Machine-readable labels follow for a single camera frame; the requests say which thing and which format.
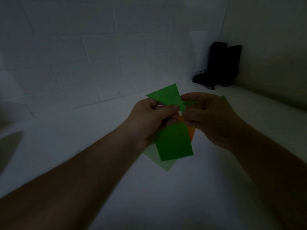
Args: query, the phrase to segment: person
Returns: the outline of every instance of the person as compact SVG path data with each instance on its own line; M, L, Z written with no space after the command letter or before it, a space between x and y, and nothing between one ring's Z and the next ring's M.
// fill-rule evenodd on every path
M243 121L220 96L193 92L182 113L188 126L230 151L287 229L307 229L307 166ZM0 200L1 229L83 229L155 132L176 123L179 106L153 99L136 103L129 117L70 160Z

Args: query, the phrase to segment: wall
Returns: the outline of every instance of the wall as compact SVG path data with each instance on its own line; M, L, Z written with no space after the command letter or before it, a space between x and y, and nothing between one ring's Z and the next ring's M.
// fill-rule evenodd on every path
M190 80L228 0L0 0L0 122Z
M307 110L307 0L230 0L221 38L242 44L236 84Z

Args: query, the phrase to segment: green sticky note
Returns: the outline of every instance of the green sticky note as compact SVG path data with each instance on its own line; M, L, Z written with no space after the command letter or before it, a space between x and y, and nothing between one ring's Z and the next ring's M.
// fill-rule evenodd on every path
M175 105L175 104L179 105L181 111L185 110L185 106L181 100L176 84L159 89L146 96L154 100L157 100L165 105Z
M157 132L155 142L161 161L193 155L188 128L180 122Z
M161 161L157 146L154 142L144 150L143 154L149 159L151 159L158 166L160 166L162 169L164 169L166 172L169 171L177 161L176 159L169 161Z
M198 103L198 101L184 101L183 102L185 106L193 105L194 103Z

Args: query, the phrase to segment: orange paper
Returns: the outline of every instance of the orange paper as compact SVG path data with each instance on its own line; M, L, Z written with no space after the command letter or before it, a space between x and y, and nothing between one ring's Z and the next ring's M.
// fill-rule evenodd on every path
M178 120L179 122L184 122L184 119L181 115L178 116ZM195 132L195 127L189 127L188 126L188 131L189 131L189 136L190 136L190 140L192 142L193 136L194 136L194 132Z

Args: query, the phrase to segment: white floor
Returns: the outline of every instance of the white floor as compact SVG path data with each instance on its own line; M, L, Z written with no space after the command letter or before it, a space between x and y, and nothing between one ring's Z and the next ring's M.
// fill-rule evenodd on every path
M305 112L236 86L208 90L186 82L178 89L181 94L200 91L225 95L244 120L307 161ZM0 139L7 136L10 143L17 145L10 147L12 153L5 157L7 165L0 167L0 196L113 130L147 93L0 129ZM229 152L213 145L200 131L196 131L192 145L195 155L180 159L169 172L142 155L117 185L90 229L280 229L254 184Z

